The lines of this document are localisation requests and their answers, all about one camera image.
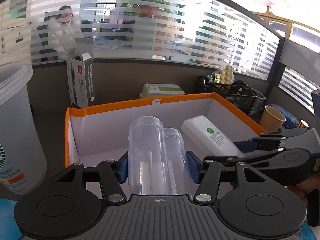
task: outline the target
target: clear plastic cup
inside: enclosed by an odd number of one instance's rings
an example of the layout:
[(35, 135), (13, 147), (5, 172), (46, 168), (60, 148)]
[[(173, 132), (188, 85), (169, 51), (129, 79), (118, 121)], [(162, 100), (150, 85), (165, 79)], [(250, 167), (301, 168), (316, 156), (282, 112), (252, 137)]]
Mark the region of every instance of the clear plastic cup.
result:
[(181, 133), (175, 128), (164, 129), (164, 143), (173, 195), (192, 198), (191, 175)]
[(171, 195), (162, 122), (143, 116), (129, 128), (128, 182), (131, 194)]
[(43, 180), (47, 161), (33, 123), (27, 82), (32, 66), (0, 66), (0, 182), (26, 194)]

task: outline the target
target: woman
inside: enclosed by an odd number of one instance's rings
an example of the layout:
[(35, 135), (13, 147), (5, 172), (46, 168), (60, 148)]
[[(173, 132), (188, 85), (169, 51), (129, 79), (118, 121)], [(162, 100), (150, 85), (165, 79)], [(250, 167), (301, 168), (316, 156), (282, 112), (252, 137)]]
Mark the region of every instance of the woman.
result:
[(73, 16), (71, 7), (64, 5), (59, 9), (61, 10), (64, 13), (49, 20), (48, 43), (58, 52), (58, 59), (66, 59), (75, 52), (75, 38), (83, 38), (83, 34), (80, 30), (81, 19)]

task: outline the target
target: paper cup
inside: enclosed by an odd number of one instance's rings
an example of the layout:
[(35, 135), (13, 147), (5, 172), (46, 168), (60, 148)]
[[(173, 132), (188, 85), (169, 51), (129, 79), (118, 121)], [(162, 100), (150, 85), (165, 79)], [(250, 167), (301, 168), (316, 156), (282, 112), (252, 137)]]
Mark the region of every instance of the paper cup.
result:
[(266, 106), (259, 125), (266, 132), (275, 132), (285, 122), (285, 117), (280, 111), (272, 106)]

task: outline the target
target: red logo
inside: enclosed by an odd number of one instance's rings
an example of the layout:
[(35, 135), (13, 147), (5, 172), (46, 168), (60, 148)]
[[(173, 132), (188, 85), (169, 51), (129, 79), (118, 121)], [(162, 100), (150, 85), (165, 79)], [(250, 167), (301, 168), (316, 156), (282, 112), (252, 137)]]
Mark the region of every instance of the red logo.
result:
[(82, 67), (78, 65), (78, 73), (82, 74)]

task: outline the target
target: robotic arm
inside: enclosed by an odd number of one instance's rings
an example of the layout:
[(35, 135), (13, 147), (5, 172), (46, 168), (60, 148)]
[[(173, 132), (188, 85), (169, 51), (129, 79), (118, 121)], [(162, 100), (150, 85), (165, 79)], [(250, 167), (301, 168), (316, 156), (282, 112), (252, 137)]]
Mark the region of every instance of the robotic arm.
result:
[[(128, 153), (97, 167), (74, 163), (19, 200), (15, 220), (23, 240), (33, 239), (299, 239), (303, 202), (282, 185), (297, 184), (319, 166), (313, 130), (266, 133), (236, 143), (244, 156), (206, 157), (187, 152), (192, 179), (188, 195), (131, 195)], [(234, 190), (217, 199), (219, 184)], [(85, 189), (99, 182), (103, 200)]]

